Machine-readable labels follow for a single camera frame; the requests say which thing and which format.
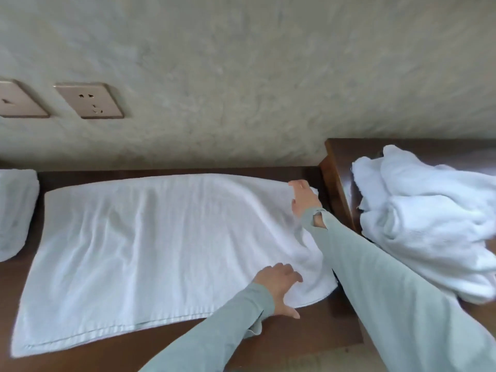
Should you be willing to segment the person's left hand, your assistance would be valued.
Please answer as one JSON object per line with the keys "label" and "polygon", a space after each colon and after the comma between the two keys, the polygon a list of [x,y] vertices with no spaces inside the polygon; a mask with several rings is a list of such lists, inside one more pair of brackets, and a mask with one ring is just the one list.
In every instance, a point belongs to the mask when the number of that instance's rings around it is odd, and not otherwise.
{"label": "person's left hand", "polygon": [[260,270],[252,282],[266,288],[274,303],[274,298],[284,300],[288,291],[296,283],[302,283],[303,278],[291,264],[277,263]]}

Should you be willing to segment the person's right hand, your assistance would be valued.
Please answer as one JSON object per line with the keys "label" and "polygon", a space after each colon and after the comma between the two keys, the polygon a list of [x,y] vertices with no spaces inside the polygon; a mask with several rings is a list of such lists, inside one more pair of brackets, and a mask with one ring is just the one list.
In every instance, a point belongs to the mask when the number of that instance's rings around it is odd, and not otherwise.
{"label": "person's right hand", "polygon": [[306,180],[290,181],[288,182],[288,185],[293,189],[294,199],[301,203],[303,207],[303,214],[308,209],[323,208],[318,195],[313,192],[311,186]]}

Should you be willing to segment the large white towel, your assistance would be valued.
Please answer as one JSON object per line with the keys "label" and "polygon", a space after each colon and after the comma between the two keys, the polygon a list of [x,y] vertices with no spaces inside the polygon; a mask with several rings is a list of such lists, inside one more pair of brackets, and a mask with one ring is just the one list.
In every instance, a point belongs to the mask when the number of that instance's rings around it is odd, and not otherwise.
{"label": "large white towel", "polygon": [[257,272],[290,263],[294,308],[338,286],[281,181],[150,176],[63,187],[44,197],[41,241],[20,298],[14,358],[203,319]]}

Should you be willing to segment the person's right forearm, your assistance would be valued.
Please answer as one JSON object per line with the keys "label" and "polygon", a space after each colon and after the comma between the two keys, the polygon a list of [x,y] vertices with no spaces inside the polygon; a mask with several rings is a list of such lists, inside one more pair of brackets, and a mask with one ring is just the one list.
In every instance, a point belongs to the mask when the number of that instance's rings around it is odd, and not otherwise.
{"label": "person's right forearm", "polygon": [[456,300],[323,208],[301,223],[389,372],[496,372],[496,339]]}

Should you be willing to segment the person's left forearm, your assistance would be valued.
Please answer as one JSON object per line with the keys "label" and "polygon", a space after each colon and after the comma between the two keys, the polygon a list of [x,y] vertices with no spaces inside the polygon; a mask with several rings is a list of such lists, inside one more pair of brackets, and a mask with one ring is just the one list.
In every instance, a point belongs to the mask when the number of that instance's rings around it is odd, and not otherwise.
{"label": "person's left forearm", "polygon": [[261,334],[263,321],[274,310],[267,288],[251,283],[139,372],[223,372],[240,343]]}

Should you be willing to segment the dark wooden raised cabinet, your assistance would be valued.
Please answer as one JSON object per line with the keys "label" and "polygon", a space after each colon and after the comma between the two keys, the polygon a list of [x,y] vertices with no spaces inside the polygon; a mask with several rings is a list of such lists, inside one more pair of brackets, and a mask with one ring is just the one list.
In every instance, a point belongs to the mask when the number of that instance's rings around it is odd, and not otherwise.
{"label": "dark wooden raised cabinet", "polygon": [[[430,166],[447,165],[461,171],[496,175],[496,140],[330,138],[325,144],[327,156],[320,163],[320,169],[332,200],[332,210],[340,222],[361,237],[364,237],[360,224],[362,211],[358,206],[362,195],[355,184],[351,170],[352,163],[360,157],[371,159],[382,157],[383,148],[394,145],[415,154],[419,160]],[[496,237],[486,241],[486,247],[496,255]],[[471,317],[496,336],[496,300],[477,305],[440,290],[456,300]]]}

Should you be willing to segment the pile of crumpled white towels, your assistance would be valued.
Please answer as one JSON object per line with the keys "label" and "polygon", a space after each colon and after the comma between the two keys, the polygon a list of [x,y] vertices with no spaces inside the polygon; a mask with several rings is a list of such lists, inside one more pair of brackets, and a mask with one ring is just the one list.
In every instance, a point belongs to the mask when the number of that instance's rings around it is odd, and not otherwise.
{"label": "pile of crumpled white towels", "polygon": [[452,296],[496,300],[496,175],[430,166],[394,145],[352,163],[364,237]]}

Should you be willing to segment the folded white towel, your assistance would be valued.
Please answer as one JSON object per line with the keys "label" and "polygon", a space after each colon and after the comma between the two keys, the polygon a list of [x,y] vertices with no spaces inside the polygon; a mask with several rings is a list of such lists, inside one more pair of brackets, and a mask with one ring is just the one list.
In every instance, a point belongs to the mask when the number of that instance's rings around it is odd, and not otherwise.
{"label": "folded white towel", "polygon": [[0,262],[24,247],[39,196],[33,169],[0,169]]}

